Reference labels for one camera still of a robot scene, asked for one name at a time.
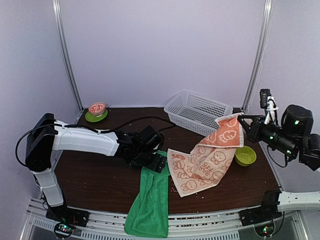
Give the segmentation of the orange rabbit pattern towel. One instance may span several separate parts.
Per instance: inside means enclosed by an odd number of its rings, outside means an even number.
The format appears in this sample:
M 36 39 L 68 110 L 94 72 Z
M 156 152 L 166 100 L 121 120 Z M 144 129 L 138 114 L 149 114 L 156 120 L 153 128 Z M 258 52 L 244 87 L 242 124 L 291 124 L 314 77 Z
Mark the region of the orange rabbit pattern towel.
M 197 143 L 190 153 L 168 149 L 170 175 L 180 197 L 217 186 L 227 173 L 236 149 L 244 146 L 243 113 L 217 118 L 219 128 Z

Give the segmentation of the green microfiber towel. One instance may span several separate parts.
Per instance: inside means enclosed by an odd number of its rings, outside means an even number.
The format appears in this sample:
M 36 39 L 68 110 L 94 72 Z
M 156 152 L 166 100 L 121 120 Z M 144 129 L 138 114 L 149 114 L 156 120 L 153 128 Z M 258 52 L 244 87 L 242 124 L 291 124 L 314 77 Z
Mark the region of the green microfiber towel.
M 167 165 L 160 173 L 146 167 L 141 169 L 139 193 L 124 224 L 126 234 L 145 238 L 168 236 L 170 175 Z

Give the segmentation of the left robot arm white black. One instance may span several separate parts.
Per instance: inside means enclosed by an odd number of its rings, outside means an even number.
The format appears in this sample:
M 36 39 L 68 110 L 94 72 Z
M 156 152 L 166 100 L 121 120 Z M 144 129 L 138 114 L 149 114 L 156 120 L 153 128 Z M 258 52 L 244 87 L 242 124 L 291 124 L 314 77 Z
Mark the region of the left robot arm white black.
M 145 167 L 161 173 L 167 164 L 158 154 L 165 138 L 150 125 L 140 132 L 125 132 L 121 126 L 101 130 L 81 124 L 66 124 L 46 113 L 33 129 L 22 135 L 26 140 L 24 161 L 42 190 L 48 211 L 61 222 L 73 216 L 51 165 L 52 151 L 77 151 L 120 158 L 129 166 Z

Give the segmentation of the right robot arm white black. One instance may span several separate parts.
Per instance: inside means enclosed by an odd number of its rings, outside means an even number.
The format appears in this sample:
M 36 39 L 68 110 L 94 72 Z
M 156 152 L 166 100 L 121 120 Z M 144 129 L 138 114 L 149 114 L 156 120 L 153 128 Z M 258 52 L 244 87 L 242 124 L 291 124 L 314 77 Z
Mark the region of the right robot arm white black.
M 320 170 L 320 136 L 312 133 L 314 123 L 310 110 L 291 104 L 278 121 L 277 107 L 266 106 L 266 115 L 240 115 L 237 120 L 243 127 L 247 139 L 252 143 L 264 142 L 268 151 L 279 151 L 284 155 L 285 164 L 298 159 L 299 163 L 312 171 Z M 320 208 L 320 193 L 286 192 L 268 190 L 261 205 L 240 211 L 244 225 L 269 221 L 287 211 L 313 210 Z

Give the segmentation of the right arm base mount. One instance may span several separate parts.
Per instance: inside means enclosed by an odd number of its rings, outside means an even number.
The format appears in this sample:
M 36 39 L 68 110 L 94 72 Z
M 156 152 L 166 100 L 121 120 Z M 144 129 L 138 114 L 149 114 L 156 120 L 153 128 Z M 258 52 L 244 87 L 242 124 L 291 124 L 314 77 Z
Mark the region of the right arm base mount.
M 243 227 L 253 225 L 255 233 L 263 238 L 272 238 L 282 228 L 285 213 L 262 206 L 241 210 L 239 218 Z

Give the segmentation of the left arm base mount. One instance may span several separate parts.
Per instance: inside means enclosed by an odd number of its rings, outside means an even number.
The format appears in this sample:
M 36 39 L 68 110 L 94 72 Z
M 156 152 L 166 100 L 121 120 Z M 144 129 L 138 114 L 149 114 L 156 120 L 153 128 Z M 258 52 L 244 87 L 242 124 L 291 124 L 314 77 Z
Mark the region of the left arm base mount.
M 66 216 L 58 217 L 51 210 L 47 210 L 45 217 L 57 222 L 53 227 L 53 233 L 58 239 L 65 240 L 77 227 L 87 226 L 89 215 L 88 211 L 69 208 Z

